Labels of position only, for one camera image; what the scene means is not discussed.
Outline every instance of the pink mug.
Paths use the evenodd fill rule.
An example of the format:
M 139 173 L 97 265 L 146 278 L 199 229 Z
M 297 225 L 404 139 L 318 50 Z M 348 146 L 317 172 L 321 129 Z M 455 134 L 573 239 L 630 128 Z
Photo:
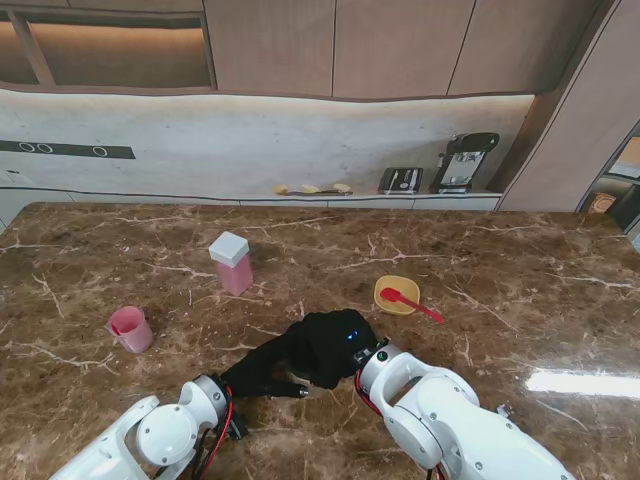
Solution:
M 144 312 L 138 307 L 122 307 L 117 310 L 111 315 L 105 328 L 131 353 L 142 353 L 153 342 Z

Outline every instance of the red spatula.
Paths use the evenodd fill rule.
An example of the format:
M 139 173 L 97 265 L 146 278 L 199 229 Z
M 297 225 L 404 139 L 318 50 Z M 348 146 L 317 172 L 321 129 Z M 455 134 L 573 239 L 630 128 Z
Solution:
M 390 288 L 390 287 L 383 288 L 382 291 L 380 292 L 380 296 L 385 300 L 389 300 L 390 302 L 394 302 L 394 303 L 401 302 L 401 303 L 404 303 L 405 305 L 409 305 L 410 307 L 415 308 L 416 310 L 420 310 L 422 313 L 429 315 L 436 322 L 444 323 L 444 318 L 442 318 L 442 316 L 440 316 L 433 310 L 429 310 L 427 307 L 423 307 L 422 305 L 412 302 L 411 300 L 406 298 L 404 295 L 402 295 L 402 293 L 400 293 L 395 288 Z

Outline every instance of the pink container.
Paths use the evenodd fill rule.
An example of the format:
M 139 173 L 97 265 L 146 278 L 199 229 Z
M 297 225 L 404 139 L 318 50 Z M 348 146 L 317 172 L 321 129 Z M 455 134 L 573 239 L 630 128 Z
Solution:
M 153 334 L 144 318 L 144 312 L 137 307 L 122 307 L 105 325 L 124 349 L 131 353 L 144 352 L 153 342 Z
M 253 284 L 246 239 L 224 232 L 209 246 L 209 255 L 217 262 L 222 287 L 231 295 L 241 295 Z
M 222 288 L 236 297 L 253 285 L 253 272 L 249 264 L 249 255 L 240 259 L 235 267 L 229 267 L 222 262 L 217 265 Z

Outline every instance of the black glove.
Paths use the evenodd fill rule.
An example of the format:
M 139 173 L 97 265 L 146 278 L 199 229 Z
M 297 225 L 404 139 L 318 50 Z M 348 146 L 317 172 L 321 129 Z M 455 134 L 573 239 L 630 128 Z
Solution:
M 287 357 L 291 337 L 281 335 L 251 350 L 233 367 L 222 374 L 234 397 L 305 397 L 305 385 L 273 379 L 273 366 Z
M 310 313 L 281 335 L 251 350 L 222 374 L 235 397 L 305 397 L 305 385 L 274 380 L 272 368 L 284 361 L 296 375 L 322 388 L 333 389 L 341 378 L 356 373 L 354 354 L 377 344 L 360 313 L 341 310 Z
M 309 313 L 289 327 L 289 365 L 311 383 L 336 388 L 341 378 L 355 375 L 359 368 L 354 354 L 375 349 L 378 341 L 369 323 L 352 309 Z

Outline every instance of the kitchen island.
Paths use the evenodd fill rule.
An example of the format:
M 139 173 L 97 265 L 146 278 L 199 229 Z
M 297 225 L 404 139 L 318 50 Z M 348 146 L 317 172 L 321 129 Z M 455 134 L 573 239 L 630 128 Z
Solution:
M 251 246 L 241 297 L 207 251 L 223 231 Z M 372 292 L 387 274 L 415 280 L 445 324 L 382 312 Z M 0 235 L 3 478 L 48 478 L 137 400 L 176 401 L 305 313 L 354 308 L 462 375 L 577 479 L 635 479 L 639 300 L 640 256 L 598 215 L 33 204 Z M 123 305 L 154 332 L 141 355 L 104 329 Z M 225 441 L 207 478 L 425 476 L 350 380 L 237 409 L 250 435 Z

